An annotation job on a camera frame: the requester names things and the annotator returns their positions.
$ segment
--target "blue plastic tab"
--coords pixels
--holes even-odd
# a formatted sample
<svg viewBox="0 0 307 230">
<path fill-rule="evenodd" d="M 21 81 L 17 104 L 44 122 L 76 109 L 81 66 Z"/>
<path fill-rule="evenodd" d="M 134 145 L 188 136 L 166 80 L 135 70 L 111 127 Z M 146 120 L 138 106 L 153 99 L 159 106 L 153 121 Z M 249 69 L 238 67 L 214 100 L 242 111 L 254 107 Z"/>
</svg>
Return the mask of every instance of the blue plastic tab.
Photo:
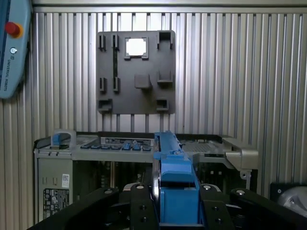
<svg viewBox="0 0 307 230">
<path fill-rule="evenodd" d="M 88 150 L 90 147 L 91 147 L 90 145 L 82 145 L 82 146 L 81 146 L 81 149 L 86 149 L 86 150 Z"/>
<path fill-rule="evenodd" d="M 111 146 L 111 149 L 112 149 L 112 150 L 120 150 L 120 149 L 121 149 L 121 146 L 113 145 L 113 146 Z"/>
<path fill-rule="evenodd" d="M 143 151 L 151 151 L 152 148 L 148 146 L 143 146 Z"/>
<path fill-rule="evenodd" d="M 53 141 L 53 146 L 60 146 L 61 145 L 61 135 L 60 134 L 53 135 L 52 141 Z"/>
<path fill-rule="evenodd" d="M 101 146 L 100 145 L 92 145 L 91 149 L 98 150 L 98 149 L 101 149 Z"/>
<path fill-rule="evenodd" d="M 109 145 L 102 145 L 101 149 L 102 150 L 109 150 L 111 147 Z"/>
<path fill-rule="evenodd" d="M 132 149 L 134 151 L 140 151 L 141 150 L 141 146 L 139 144 L 135 144 Z"/>
<path fill-rule="evenodd" d="M 123 150 L 130 150 L 130 143 L 124 144 L 124 146 L 123 146 L 122 149 L 123 149 Z"/>
</svg>

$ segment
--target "red emergency stop button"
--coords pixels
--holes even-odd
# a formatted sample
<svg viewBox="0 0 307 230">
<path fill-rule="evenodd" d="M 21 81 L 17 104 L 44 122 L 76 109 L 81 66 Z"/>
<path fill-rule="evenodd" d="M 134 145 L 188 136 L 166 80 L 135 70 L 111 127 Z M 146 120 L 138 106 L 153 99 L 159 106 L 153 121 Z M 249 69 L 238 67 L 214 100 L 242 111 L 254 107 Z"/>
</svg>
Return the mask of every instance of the red emergency stop button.
<svg viewBox="0 0 307 230">
<path fill-rule="evenodd" d="M 9 35 L 13 37 L 17 37 L 20 33 L 19 25 L 12 22 L 6 23 L 4 29 L 5 32 L 7 32 Z"/>
</svg>

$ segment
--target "corrugated metal wall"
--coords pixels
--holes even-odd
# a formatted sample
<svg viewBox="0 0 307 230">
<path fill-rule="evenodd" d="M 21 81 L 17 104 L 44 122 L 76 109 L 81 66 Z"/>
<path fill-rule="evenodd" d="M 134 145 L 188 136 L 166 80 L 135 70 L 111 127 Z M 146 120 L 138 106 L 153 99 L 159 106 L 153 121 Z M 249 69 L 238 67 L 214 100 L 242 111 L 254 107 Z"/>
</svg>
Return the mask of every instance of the corrugated metal wall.
<svg viewBox="0 0 307 230">
<path fill-rule="evenodd" d="M 0 101 L 0 229 L 33 223 L 32 144 L 55 128 L 227 134 L 259 150 L 259 193 L 307 178 L 306 8 L 34 8 L 25 83 Z M 99 31 L 176 32 L 176 114 L 104 115 Z"/>
</svg>

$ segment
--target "barcode label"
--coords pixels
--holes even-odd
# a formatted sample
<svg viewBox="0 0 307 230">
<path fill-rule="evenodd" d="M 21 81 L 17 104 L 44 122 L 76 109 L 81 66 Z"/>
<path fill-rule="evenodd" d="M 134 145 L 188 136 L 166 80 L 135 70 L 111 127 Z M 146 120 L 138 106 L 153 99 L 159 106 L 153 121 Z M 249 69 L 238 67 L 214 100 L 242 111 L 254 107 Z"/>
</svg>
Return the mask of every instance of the barcode label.
<svg viewBox="0 0 307 230">
<path fill-rule="evenodd" d="M 69 188 L 69 174 L 63 174 L 63 176 L 62 176 L 62 188 Z"/>
</svg>

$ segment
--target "metal frame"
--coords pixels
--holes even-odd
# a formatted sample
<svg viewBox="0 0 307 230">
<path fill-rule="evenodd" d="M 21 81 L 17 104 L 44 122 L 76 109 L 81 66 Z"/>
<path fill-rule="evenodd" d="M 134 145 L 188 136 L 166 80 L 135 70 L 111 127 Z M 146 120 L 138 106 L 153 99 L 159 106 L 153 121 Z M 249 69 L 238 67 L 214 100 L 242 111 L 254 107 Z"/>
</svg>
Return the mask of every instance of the metal frame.
<svg viewBox="0 0 307 230">
<path fill-rule="evenodd" d="M 33 5 L 306 6 L 305 0 L 32 0 Z"/>
<path fill-rule="evenodd" d="M 43 13 L 307 13 L 307 4 L 297 8 L 287 7 L 218 7 L 216 5 L 211 7 L 172 7 L 172 6 L 78 6 L 78 5 L 63 5 L 50 6 L 38 5 L 35 6 L 34 12 Z"/>
</svg>

